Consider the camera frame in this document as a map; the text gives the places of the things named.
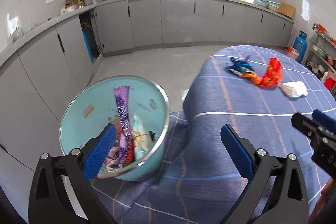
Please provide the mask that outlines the purple snack wrapper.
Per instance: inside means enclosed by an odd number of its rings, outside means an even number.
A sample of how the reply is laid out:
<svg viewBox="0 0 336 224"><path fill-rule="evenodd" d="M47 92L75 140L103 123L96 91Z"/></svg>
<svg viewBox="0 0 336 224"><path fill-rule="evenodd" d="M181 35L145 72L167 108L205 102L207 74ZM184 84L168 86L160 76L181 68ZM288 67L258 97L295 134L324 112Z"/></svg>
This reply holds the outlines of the purple snack wrapper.
<svg viewBox="0 0 336 224"><path fill-rule="evenodd" d="M128 109L130 86L114 88L118 124L117 141L105 160L109 172L122 169L134 161L134 141L131 136L131 124Z"/></svg>

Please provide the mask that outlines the red blue snack wrapper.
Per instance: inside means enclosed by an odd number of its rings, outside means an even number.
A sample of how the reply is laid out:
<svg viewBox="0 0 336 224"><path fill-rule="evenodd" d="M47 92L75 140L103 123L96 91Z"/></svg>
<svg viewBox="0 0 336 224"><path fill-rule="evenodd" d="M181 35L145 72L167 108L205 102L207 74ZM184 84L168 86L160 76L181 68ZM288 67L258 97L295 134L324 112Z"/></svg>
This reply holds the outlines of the red blue snack wrapper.
<svg viewBox="0 0 336 224"><path fill-rule="evenodd" d="M249 56L244 59L231 57L230 62L228 70L232 74L247 79L257 87L274 88L282 81L282 63L276 57L270 58L263 74L252 66Z"/></svg>

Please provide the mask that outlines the grey kitchen cabinets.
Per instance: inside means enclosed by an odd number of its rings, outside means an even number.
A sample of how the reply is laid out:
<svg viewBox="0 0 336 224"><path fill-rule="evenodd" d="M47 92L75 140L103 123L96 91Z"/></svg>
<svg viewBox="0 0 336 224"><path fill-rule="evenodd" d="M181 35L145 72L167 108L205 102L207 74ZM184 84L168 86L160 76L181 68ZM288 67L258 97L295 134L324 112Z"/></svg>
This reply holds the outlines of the grey kitchen cabinets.
<svg viewBox="0 0 336 224"><path fill-rule="evenodd" d="M284 48L294 26L241 0L108 0L57 16L1 50L1 187L22 217L36 158L60 152L63 113L94 73L84 13L105 56L193 44Z"/></svg>

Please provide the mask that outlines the blue plaid tablecloth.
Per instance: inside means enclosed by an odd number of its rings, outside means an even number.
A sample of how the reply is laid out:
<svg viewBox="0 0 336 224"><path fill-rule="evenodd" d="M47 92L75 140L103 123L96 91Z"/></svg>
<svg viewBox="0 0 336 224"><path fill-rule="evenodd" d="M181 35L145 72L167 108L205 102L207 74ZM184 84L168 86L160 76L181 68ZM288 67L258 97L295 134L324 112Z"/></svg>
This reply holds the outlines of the blue plaid tablecloth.
<svg viewBox="0 0 336 224"><path fill-rule="evenodd" d="M283 81L302 81L307 96L289 98L280 88L259 88L228 69L230 57L249 56L263 74L271 57L283 66ZM291 116L314 110L335 116L335 99L311 71L261 47L235 46L215 53L193 81L183 110L171 114L159 173L145 182L97 180L93 189L118 223L218 223L247 181L221 142L224 124L273 156L298 157L307 188L309 215L326 205L331 179L311 160L309 140L291 126Z"/></svg>

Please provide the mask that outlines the metal storage shelf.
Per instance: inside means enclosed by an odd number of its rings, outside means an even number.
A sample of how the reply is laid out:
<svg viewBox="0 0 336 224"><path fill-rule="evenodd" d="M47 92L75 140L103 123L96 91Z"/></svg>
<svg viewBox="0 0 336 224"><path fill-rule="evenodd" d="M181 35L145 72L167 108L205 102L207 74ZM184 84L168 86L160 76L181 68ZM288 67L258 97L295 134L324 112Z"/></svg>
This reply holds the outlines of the metal storage shelf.
<svg viewBox="0 0 336 224"><path fill-rule="evenodd" d="M335 97L335 38L319 23L313 24L312 30L303 64L313 71Z"/></svg>

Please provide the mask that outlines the white plastic bucket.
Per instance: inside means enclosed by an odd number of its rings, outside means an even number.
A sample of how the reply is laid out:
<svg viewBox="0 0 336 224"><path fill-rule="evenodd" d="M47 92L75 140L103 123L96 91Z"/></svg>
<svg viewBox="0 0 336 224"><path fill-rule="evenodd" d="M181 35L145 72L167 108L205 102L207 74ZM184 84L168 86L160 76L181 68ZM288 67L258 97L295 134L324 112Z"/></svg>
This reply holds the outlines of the white plastic bucket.
<svg viewBox="0 0 336 224"><path fill-rule="evenodd" d="M287 47L285 49L285 55L293 60L296 60L299 57L299 51L293 47Z"/></svg>

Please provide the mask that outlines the blue gas cylinder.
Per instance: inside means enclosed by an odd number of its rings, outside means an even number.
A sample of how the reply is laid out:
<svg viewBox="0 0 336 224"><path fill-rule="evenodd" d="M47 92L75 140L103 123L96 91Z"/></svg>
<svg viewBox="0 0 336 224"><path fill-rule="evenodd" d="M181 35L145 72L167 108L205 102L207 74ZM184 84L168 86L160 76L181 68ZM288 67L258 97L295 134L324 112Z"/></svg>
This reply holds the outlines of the blue gas cylinder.
<svg viewBox="0 0 336 224"><path fill-rule="evenodd" d="M296 61L298 63L302 63L306 49L307 49L307 42L306 42L307 34L303 31L299 32L299 35L295 38L293 48L298 52L298 57Z"/></svg>

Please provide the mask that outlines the cardboard box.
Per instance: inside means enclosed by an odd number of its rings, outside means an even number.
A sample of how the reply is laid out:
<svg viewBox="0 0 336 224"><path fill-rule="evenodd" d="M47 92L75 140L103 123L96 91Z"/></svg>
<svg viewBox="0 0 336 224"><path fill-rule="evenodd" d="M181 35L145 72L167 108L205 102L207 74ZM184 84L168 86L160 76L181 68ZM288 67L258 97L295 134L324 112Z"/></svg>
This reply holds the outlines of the cardboard box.
<svg viewBox="0 0 336 224"><path fill-rule="evenodd" d="M291 6L285 2L280 3L280 7L278 9L279 14L293 19L293 17L295 16L295 12L296 12L296 8L294 6Z"/></svg>

